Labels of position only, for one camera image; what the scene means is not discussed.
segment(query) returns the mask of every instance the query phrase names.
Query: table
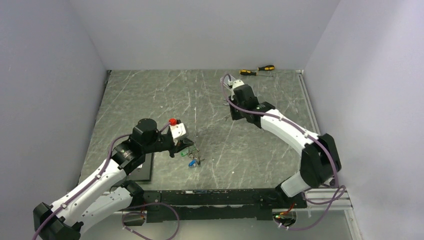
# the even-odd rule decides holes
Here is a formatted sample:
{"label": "table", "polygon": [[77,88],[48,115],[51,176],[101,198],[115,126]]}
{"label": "table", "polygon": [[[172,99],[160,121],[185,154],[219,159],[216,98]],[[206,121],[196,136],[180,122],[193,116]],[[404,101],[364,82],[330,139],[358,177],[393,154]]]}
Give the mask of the table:
{"label": "table", "polygon": [[154,119],[158,128],[169,118],[181,119],[205,159],[188,168],[188,157],[155,154],[151,182],[140,182],[145,190],[273,188],[293,175],[300,162],[294,149],[245,119],[232,121],[220,86],[225,73],[241,77],[259,102],[313,130],[295,70],[265,72],[273,77],[240,76],[238,70],[116,70],[105,88],[80,182],[105,159],[111,140],[130,133],[142,118]]}

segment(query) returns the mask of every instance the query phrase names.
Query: gray wall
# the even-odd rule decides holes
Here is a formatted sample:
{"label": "gray wall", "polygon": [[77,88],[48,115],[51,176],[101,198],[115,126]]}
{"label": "gray wall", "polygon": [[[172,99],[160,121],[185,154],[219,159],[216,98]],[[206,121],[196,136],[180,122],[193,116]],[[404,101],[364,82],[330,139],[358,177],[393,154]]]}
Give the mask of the gray wall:
{"label": "gray wall", "polygon": [[340,0],[71,0],[107,69],[304,69]]}
{"label": "gray wall", "polygon": [[67,0],[0,3],[0,238],[78,181],[106,70]]}
{"label": "gray wall", "polygon": [[342,0],[306,68],[364,239],[424,239],[424,2]]}

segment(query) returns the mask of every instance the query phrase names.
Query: red cap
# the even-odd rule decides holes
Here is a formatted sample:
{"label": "red cap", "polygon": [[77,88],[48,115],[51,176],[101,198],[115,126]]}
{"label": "red cap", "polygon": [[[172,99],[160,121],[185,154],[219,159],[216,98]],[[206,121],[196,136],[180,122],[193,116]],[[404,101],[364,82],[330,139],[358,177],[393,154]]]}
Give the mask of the red cap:
{"label": "red cap", "polygon": [[175,126],[175,125],[177,125],[177,120],[176,120],[175,118],[171,118],[171,119],[169,119],[169,122],[170,122],[170,125],[171,125],[171,126]]}

